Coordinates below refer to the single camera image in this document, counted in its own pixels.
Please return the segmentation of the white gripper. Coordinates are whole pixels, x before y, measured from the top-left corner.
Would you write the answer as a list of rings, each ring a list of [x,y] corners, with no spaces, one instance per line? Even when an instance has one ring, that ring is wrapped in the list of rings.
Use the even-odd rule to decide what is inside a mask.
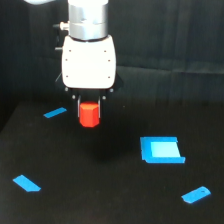
[[[118,90],[123,80],[117,74],[116,53],[111,35],[97,41],[79,41],[66,36],[61,57],[61,73],[55,80],[60,88],[73,90]],[[99,96],[99,119],[106,95]],[[81,95],[77,97],[77,117],[80,117]]]

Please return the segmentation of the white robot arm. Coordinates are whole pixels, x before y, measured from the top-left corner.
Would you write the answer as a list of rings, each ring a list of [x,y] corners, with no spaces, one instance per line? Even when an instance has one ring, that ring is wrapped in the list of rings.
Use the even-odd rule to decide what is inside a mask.
[[[62,51],[61,75],[71,90],[114,88],[116,53],[108,33],[109,0],[67,0],[68,21],[54,25],[67,31]]]

